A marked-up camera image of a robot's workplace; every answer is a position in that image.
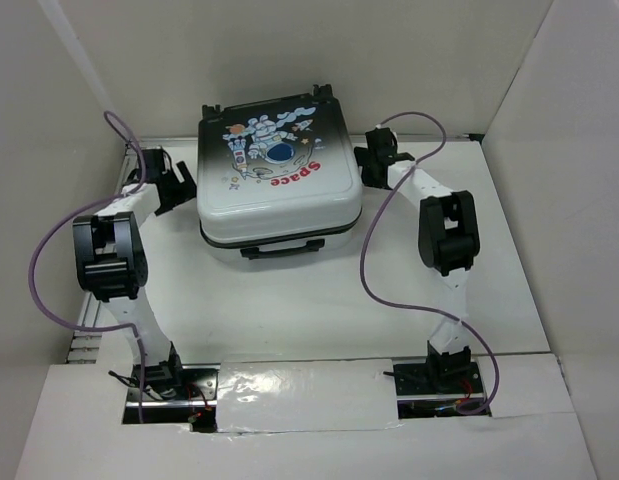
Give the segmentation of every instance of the white panel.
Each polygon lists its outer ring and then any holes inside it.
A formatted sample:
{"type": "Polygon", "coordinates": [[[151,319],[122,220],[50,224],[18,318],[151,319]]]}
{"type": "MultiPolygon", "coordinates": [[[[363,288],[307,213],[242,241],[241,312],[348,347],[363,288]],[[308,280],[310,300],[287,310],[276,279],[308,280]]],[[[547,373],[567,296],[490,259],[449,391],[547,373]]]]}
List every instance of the white panel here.
{"type": "MultiPolygon", "coordinates": [[[[349,128],[417,108],[485,132],[551,0],[61,0],[143,135],[197,132],[200,106],[330,82],[349,128]]],[[[399,131],[429,126],[405,120],[399,131]]]]}
{"type": "MultiPolygon", "coordinates": [[[[595,479],[573,413],[420,419],[366,432],[209,435],[182,425],[120,425],[126,389],[106,369],[51,368],[18,480],[595,479]]],[[[523,379],[518,393],[528,388],[523,379]]]]}
{"type": "MultiPolygon", "coordinates": [[[[480,357],[478,365],[483,384],[491,392],[494,385],[491,359],[480,357]]],[[[504,374],[500,376],[498,394],[490,407],[494,417],[573,412],[554,355],[508,355],[498,357],[498,366],[504,374]]]]}
{"type": "Polygon", "coordinates": [[[600,478],[619,478],[619,0],[556,0],[484,147],[600,478]]]}
{"type": "Polygon", "coordinates": [[[398,426],[391,360],[223,363],[220,432],[382,430],[398,426]]]}
{"type": "MultiPolygon", "coordinates": [[[[0,2],[0,480],[15,475],[47,366],[71,336],[29,299],[29,257],[71,207],[112,192],[121,150],[38,5],[0,2]]],[[[82,300],[72,252],[65,230],[38,271],[68,319],[82,300]]]]}

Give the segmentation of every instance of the astronaut illustration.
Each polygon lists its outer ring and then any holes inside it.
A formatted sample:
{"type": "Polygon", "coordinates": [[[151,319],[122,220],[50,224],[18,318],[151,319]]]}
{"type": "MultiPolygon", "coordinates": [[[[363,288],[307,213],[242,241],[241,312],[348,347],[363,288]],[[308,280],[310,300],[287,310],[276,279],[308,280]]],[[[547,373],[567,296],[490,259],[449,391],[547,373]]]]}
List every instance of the astronaut illustration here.
{"type": "Polygon", "coordinates": [[[268,115],[262,115],[259,119],[249,120],[249,126],[253,128],[249,145],[249,157],[252,159],[263,158],[273,164],[288,162],[295,155],[295,149],[289,143],[282,140],[297,140],[293,133],[278,130],[276,123],[269,120],[268,115]]]}
{"type": "Polygon", "coordinates": [[[236,123],[225,127],[228,133],[222,138],[231,150],[234,170],[244,180],[269,180],[293,174],[306,166],[313,150],[306,135],[311,131],[313,119],[306,117],[315,111],[315,107],[298,107],[276,115],[275,121],[269,115],[260,115],[250,118],[246,125],[236,123]],[[295,134],[282,130],[287,125],[295,134]],[[304,138],[299,141],[296,134],[304,138]]]}

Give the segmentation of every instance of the white cardboard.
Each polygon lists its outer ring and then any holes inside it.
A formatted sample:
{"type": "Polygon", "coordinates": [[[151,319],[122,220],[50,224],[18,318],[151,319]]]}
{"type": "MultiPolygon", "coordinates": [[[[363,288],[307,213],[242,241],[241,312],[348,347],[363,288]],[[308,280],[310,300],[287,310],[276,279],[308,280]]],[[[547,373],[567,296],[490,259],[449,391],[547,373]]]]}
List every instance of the white cardboard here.
{"type": "Polygon", "coordinates": [[[391,360],[226,363],[221,432],[381,430],[399,424],[391,360]]]}
{"type": "MultiPolygon", "coordinates": [[[[111,367],[50,368],[18,480],[596,478],[574,413],[419,419],[372,432],[209,435],[183,425],[121,425],[126,389],[106,374],[111,367]]],[[[503,375],[510,375],[506,362],[503,375]]],[[[516,393],[528,388],[523,378],[516,393]]]]}
{"type": "MultiPolygon", "coordinates": [[[[487,393],[494,384],[493,364],[488,357],[478,359],[487,393]]],[[[548,413],[571,413],[573,405],[560,366],[552,354],[507,355],[498,357],[500,387],[491,404],[496,418],[548,413]]]]}

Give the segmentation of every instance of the lunchbox handle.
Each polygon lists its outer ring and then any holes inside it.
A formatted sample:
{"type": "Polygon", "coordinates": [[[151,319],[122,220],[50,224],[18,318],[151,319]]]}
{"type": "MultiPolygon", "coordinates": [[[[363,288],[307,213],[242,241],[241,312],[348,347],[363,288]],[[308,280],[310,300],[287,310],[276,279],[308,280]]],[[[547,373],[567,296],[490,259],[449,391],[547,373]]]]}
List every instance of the lunchbox handle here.
{"type": "Polygon", "coordinates": [[[298,255],[299,253],[317,252],[324,246],[325,239],[321,238],[318,240],[308,240],[307,243],[301,247],[283,248],[282,250],[270,250],[267,252],[261,252],[258,247],[242,248],[240,249],[240,254],[243,258],[248,258],[249,260],[257,260],[259,258],[280,258],[298,255]]]}

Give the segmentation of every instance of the white table surface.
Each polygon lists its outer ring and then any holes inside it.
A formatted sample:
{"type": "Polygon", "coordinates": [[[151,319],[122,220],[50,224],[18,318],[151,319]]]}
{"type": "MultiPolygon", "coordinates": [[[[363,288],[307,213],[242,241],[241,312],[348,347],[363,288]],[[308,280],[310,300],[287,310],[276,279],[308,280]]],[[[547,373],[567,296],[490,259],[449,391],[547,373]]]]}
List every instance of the white table surface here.
{"type": "MultiPolygon", "coordinates": [[[[128,368],[131,354],[119,334],[104,337],[102,348],[124,354],[50,368],[17,480],[596,478],[552,355],[501,357],[493,417],[406,420],[355,432],[309,424],[309,431],[245,435],[121,425],[126,389],[106,372],[128,368]]],[[[481,368],[490,390],[488,359],[481,368]]]]}
{"type": "MultiPolygon", "coordinates": [[[[195,140],[161,144],[194,175],[195,140]]],[[[403,143],[414,156],[436,143],[403,143]]],[[[476,142],[450,142],[424,169],[475,197],[481,251],[468,284],[470,323],[498,353],[546,352],[531,296],[484,156],[476,142]]],[[[362,238],[386,192],[365,189],[352,242],[341,250],[224,264],[211,257],[191,201],[141,228],[147,292],[158,322],[184,363],[426,355],[438,317],[376,304],[362,289],[362,238]]],[[[417,248],[418,216],[401,196],[381,220],[368,255],[369,283],[393,301],[440,306],[440,292],[417,248]]],[[[101,316],[108,316],[100,309],[101,316]]],[[[111,322],[101,318],[99,323],[111,322]]],[[[474,353],[483,350],[472,343],[474,353]]]]}

